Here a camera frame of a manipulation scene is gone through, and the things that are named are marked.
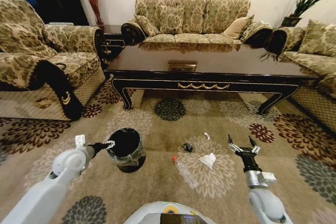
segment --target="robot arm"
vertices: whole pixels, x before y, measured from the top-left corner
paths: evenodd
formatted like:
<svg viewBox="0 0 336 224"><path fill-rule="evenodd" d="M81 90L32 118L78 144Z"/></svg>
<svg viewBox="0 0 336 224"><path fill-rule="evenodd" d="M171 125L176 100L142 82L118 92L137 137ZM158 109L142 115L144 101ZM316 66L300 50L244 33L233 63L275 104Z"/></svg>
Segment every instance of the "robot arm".
<svg viewBox="0 0 336 224"><path fill-rule="evenodd" d="M281 200L268 190L269 184L276 179L272 173L263 172L254 157L258 154L260 146L249 137L252 148L239 147L233 143L229 135L229 148L240 156L244 163L247 185L250 188L248 199L261 224L287 223L292 224Z"/></svg>
<svg viewBox="0 0 336 224"><path fill-rule="evenodd" d="M52 171L35 184L11 210L2 224L46 224L61 205L69 183L80 175L89 161L111 143L84 146L85 139L76 139L77 148L57 156Z"/></svg>

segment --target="crumpled tissue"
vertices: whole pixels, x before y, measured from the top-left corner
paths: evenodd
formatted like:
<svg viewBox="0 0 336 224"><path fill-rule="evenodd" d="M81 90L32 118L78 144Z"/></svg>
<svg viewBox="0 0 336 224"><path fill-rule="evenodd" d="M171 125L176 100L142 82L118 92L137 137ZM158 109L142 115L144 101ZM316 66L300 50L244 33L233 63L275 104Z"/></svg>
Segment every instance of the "crumpled tissue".
<svg viewBox="0 0 336 224"><path fill-rule="evenodd" d="M216 156L211 152L209 155L200 157L198 160L201 161L203 164L205 164L207 167L209 167L212 170L212 166L216 161Z"/></svg>

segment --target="coffee table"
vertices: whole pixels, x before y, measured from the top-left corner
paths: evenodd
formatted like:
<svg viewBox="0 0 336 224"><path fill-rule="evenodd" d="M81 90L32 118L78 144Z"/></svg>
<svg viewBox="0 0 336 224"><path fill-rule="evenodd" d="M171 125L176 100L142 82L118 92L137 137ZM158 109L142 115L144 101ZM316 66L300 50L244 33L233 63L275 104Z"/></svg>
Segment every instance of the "coffee table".
<svg viewBox="0 0 336 224"><path fill-rule="evenodd" d="M301 84L318 79L292 62L261 59L265 53L246 45L143 42L126 46L105 73L113 75L125 110L132 106L127 88L271 93L258 110L264 115Z"/></svg>

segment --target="carpet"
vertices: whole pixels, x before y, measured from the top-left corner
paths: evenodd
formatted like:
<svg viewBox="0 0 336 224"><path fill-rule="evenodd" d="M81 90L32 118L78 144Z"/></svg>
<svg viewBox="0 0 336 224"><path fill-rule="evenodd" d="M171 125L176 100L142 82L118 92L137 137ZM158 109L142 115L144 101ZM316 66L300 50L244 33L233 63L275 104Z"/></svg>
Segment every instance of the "carpet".
<svg viewBox="0 0 336 224"><path fill-rule="evenodd" d="M133 97L137 92L129 91ZM288 101L258 115L264 100L261 94L147 90L139 108L124 111L107 82L78 121L2 118L0 220L50 172L58 154L74 147L75 135L85 134L94 143L118 128L133 127L143 139L144 165L126 174L102 151L69 185L50 223L119 224L158 200L193 207L218 224L258 223L247 200L242 160L227 145L230 134L239 146L249 145L249 135L261 146L256 161L277 177L271 191L295 224L335 224L334 137ZM186 141L193 153L181 149ZM212 170L198 161L211 152L217 158ZM197 180L195 189L184 182L173 156Z"/></svg>

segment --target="sofa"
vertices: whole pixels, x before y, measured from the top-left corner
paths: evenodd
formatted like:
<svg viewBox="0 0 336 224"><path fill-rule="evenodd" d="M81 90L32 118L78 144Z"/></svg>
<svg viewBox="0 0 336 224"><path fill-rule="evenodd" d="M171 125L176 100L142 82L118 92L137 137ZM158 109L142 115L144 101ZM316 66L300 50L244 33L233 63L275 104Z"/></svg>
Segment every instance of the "sofa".
<svg viewBox="0 0 336 224"><path fill-rule="evenodd" d="M233 40L223 32L238 18L246 17L250 9L249 0L136 0L135 15L145 16L154 29L160 31L162 6L183 9L182 32L159 33L149 36L134 18L121 27L126 45L144 42L187 42L199 44L255 44L263 46L272 33L272 28L262 22L252 22Z"/></svg>
<svg viewBox="0 0 336 224"><path fill-rule="evenodd" d="M306 28L281 27L272 34L267 49L320 76L291 98L336 132L336 25L310 20Z"/></svg>
<svg viewBox="0 0 336 224"><path fill-rule="evenodd" d="M104 82L98 27L45 25L25 0L0 0L0 117L77 120Z"/></svg>

